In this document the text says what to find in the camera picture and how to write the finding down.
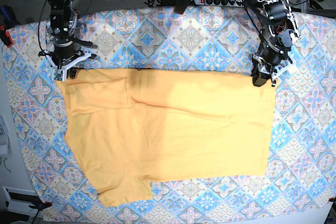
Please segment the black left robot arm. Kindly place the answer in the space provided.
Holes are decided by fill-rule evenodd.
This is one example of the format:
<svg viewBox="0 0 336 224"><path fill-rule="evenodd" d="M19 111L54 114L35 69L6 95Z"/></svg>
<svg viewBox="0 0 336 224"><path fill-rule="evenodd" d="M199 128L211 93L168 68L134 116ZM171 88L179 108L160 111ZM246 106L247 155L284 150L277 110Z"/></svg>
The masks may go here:
<svg viewBox="0 0 336 224"><path fill-rule="evenodd" d="M244 7L250 8L262 25L257 30L259 48L252 56L253 85L261 87L270 80L274 87L276 78L287 69L281 62L287 62L288 67L293 65L291 47L300 39L295 16L289 0L244 0Z"/></svg>

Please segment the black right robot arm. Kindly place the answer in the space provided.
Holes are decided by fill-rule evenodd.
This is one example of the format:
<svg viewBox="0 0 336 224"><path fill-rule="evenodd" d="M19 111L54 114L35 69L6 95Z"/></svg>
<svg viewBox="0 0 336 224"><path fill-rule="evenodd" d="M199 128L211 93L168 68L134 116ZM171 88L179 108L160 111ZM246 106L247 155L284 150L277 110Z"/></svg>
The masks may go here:
<svg viewBox="0 0 336 224"><path fill-rule="evenodd" d="M47 34L51 35L53 51L41 49L39 56L44 56L52 68L54 81L73 79L78 69L84 68L84 62L95 59L97 55L81 47L93 48L94 44L76 37L75 30L79 19L78 11L73 7L75 0L46 0L50 5L47 20Z"/></svg>

